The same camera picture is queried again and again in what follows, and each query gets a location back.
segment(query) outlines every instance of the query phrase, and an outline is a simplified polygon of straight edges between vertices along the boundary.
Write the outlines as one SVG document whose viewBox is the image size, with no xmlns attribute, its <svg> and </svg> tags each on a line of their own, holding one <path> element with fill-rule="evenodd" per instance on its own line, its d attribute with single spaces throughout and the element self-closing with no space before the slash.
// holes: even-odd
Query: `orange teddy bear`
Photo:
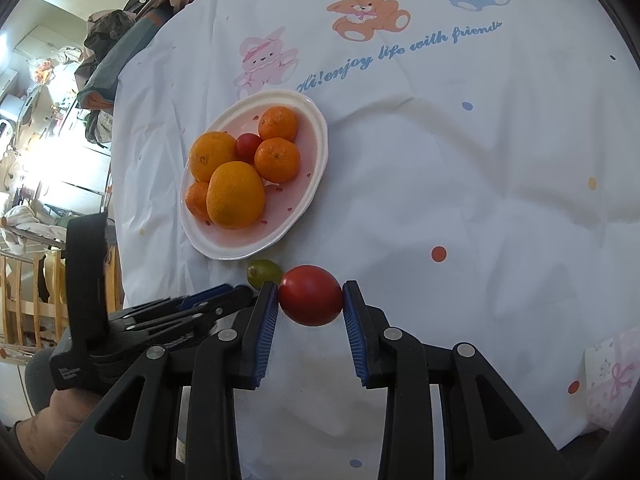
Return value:
<svg viewBox="0 0 640 480">
<path fill-rule="evenodd" d="M 369 41 L 376 30 L 401 32 L 411 20 L 406 10 L 398 10 L 396 0 L 341 0 L 326 8 L 343 14 L 333 29 L 345 40 Z"/>
</svg>

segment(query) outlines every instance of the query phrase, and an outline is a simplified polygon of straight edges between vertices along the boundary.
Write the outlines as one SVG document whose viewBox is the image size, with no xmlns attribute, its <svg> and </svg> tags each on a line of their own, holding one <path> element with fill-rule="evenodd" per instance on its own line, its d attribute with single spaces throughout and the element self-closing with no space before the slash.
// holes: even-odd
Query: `wooden crib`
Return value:
<svg viewBox="0 0 640 480">
<path fill-rule="evenodd" d="M 0 358 L 14 357 L 18 361 L 24 356 L 28 359 L 34 351 L 43 348 L 41 330 L 43 323 L 49 322 L 54 327 L 47 340 L 56 344 L 64 329 L 68 326 L 66 304 L 62 302 L 60 294 L 60 275 L 62 264 L 60 250 L 54 250 L 53 290 L 49 291 L 49 302 L 39 299 L 38 264 L 42 252 L 17 256 L 6 251 L 0 251 Z M 7 263 L 10 263 L 12 276 L 7 276 Z M 23 299 L 22 272 L 25 268 L 33 269 L 33 286 L 31 298 Z M 120 275 L 120 259 L 117 246 L 109 247 L 104 264 L 105 299 L 107 311 L 115 312 L 122 308 L 122 279 Z"/>
</svg>

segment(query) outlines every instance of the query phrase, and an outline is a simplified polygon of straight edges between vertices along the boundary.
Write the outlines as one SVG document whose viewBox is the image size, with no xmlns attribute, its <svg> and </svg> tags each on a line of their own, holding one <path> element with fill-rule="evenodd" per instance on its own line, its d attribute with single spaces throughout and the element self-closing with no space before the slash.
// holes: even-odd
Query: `tablecloth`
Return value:
<svg viewBox="0 0 640 480">
<path fill-rule="evenodd" d="M 583 431 L 584 389 L 567 387 L 584 349 L 640 323 L 640 75 L 598 1 L 188 5 L 120 75 L 129 304 L 245 282 L 246 261 L 191 247 L 178 189 L 191 143 L 269 88 L 316 102 L 330 154 L 309 210 L 259 256 L 357 280 L 423 342 L 473 343 L 556 446 Z M 280 316 L 262 386 L 236 392 L 243 473 L 375 478 L 384 409 L 342 318 Z"/>
</svg>

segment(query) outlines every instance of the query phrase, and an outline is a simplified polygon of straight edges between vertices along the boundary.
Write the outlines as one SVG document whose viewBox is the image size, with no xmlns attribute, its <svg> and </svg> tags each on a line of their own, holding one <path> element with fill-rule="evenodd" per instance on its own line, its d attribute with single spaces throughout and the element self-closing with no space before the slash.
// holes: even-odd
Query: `clothes pile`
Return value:
<svg viewBox="0 0 640 480">
<path fill-rule="evenodd" d="M 124 66 L 158 30 L 193 0 L 129 0 L 123 9 L 95 12 L 88 19 L 82 64 L 76 70 L 78 103 L 91 110 L 85 118 L 86 140 L 111 142 L 111 114 Z"/>
<path fill-rule="evenodd" d="M 65 228 L 41 223 L 27 205 L 12 207 L 4 214 L 4 218 L 7 226 L 55 240 L 66 241 Z M 27 242 L 24 238 L 4 228 L 0 228 L 0 234 L 2 234 L 9 251 L 18 255 L 26 254 Z"/>
</svg>

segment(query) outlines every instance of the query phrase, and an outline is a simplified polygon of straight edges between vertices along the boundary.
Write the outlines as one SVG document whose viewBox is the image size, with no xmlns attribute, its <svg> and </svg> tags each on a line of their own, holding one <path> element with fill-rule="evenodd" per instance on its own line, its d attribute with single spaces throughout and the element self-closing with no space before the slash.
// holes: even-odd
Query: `metal rivet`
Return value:
<svg viewBox="0 0 640 480">
<path fill-rule="evenodd" d="M 220 341 L 233 341 L 236 336 L 238 336 L 238 332 L 233 328 L 224 328 L 218 332 L 218 339 L 220 339 Z"/>
<path fill-rule="evenodd" d="M 402 330 L 399 328 L 387 328 L 384 331 L 384 336 L 391 341 L 398 341 L 402 337 Z"/>
<path fill-rule="evenodd" d="M 159 359 L 164 355 L 164 348 L 161 346 L 152 346 L 146 350 L 146 356 L 149 359 Z"/>
<path fill-rule="evenodd" d="M 476 355 L 476 349 L 469 343 L 462 343 L 458 345 L 458 353 L 462 355 L 462 357 L 473 357 Z"/>
</svg>

